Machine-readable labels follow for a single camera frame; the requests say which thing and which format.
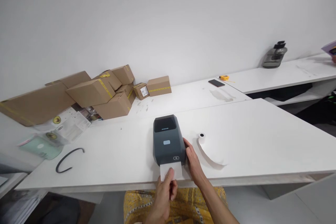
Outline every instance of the person's left hand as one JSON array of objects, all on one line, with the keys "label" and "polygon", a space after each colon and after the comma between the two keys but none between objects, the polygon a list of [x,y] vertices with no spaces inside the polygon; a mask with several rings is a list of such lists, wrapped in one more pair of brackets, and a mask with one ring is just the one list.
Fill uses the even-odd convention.
[{"label": "person's left hand", "polygon": [[174,170],[169,169],[165,179],[161,182],[161,176],[157,180],[154,204],[149,211],[146,224],[165,223],[169,217],[169,203],[173,201],[177,194],[177,182],[173,180]]}]

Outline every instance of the black cable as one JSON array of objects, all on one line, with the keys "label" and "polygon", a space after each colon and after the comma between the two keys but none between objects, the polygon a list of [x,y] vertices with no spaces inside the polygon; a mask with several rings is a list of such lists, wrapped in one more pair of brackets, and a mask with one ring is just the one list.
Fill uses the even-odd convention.
[{"label": "black cable", "polygon": [[79,149],[81,149],[81,150],[83,151],[83,153],[85,153],[85,150],[84,150],[83,148],[77,148],[77,149],[74,149],[74,150],[70,151],[68,154],[66,154],[66,155],[61,159],[60,162],[58,162],[58,164],[57,164],[57,166],[56,166],[56,172],[57,172],[57,173],[63,173],[63,172],[66,172],[66,171],[72,169],[72,167],[70,167],[70,168],[68,168],[68,169],[66,169],[66,170],[64,170],[64,171],[58,171],[58,168],[59,168],[60,164],[64,161],[64,159],[65,159],[67,156],[69,156],[72,152],[75,152],[75,151],[77,151],[77,150],[79,150]]}]

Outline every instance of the yellow patterned pants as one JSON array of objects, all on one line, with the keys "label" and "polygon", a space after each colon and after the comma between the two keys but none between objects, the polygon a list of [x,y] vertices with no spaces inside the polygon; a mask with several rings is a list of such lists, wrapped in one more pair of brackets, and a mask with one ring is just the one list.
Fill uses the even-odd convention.
[{"label": "yellow patterned pants", "polygon": [[[227,205],[222,187],[215,187],[222,201]],[[124,223],[144,222],[154,202],[155,191],[127,191],[124,199]],[[174,201],[170,203],[169,219],[166,223],[213,223],[203,195],[198,188],[177,190]]]}]

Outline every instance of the packaging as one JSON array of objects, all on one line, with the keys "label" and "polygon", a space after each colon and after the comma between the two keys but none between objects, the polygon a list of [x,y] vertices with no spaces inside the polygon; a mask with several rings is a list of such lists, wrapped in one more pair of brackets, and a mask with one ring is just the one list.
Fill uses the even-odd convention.
[{"label": "packaging", "polygon": [[62,152],[62,147],[56,147],[38,134],[31,135],[18,145],[21,150],[35,154],[43,159],[52,160]]},{"label": "packaging", "polygon": [[322,47],[322,50],[328,53],[331,57],[336,55],[336,41]]},{"label": "packaging", "polygon": [[90,126],[90,122],[78,111],[54,130],[44,132],[55,146],[71,144]]},{"label": "packaging", "polygon": [[149,80],[147,89],[150,96],[171,93],[172,89],[170,87],[169,76]]},{"label": "packaging", "polygon": [[128,84],[128,85],[123,85],[121,86],[116,93],[125,93],[125,95],[127,95],[127,98],[129,99],[129,102],[131,104],[133,104],[134,100],[135,100],[135,92],[133,91],[133,85],[132,84]]},{"label": "packaging", "polygon": [[50,119],[49,121],[43,124],[34,125],[33,127],[38,131],[53,130],[58,126],[60,126],[63,122],[71,118],[74,114],[76,114],[76,110],[74,110],[72,107],[69,107],[66,110],[62,111],[62,113]]},{"label": "packaging", "polygon": [[52,84],[62,82],[67,88],[72,88],[73,86],[76,86],[79,83],[90,81],[90,80],[91,80],[90,76],[85,71],[82,71],[82,72],[69,75],[59,80],[49,82],[45,84],[45,86],[50,86]]},{"label": "packaging", "polygon": [[121,81],[123,85],[131,84],[134,81],[134,75],[129,65],[112,69],[115,76]]},{"label": "packaging", "polygon": [[82,108],[107,103],[115,92],[105,78],[80,83],[66,91]]},{"label": "packaging", "polygon": [[132,105],[124,92],[116,94],[108,103],[93,106],[104,120],[126,116],[131,107]]},{"label": "packaging", "polygon": [[43,124],[70,107],[75,101],[58,82],[0,103],[0,112],[24,126]]},{"label": "packaging", "polygon": [[134,85],[133,89],[134,89],[135,95],[137,96],[139,100],[143,100],[149,96],[146,83],[140,82],[139,84]]},{"label": "packaging", "polygon": [[114,75],[111,70],[106,70],[93,79],[107,78],[113,90],[116,91],[121,86],[120,80]]}]

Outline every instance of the mint green pouch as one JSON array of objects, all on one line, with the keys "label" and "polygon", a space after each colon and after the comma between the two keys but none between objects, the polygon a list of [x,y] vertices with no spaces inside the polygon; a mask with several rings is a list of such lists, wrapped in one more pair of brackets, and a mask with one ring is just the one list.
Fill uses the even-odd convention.
[{"label": "mint green pouch", "polygon": [[28,140],[19,144],[18,147],[21,150],[33,153],[47,160],[52,160],[57,157],[63,149],[63,146],[55,147],[51,145],[38,134],[33,134]]}]

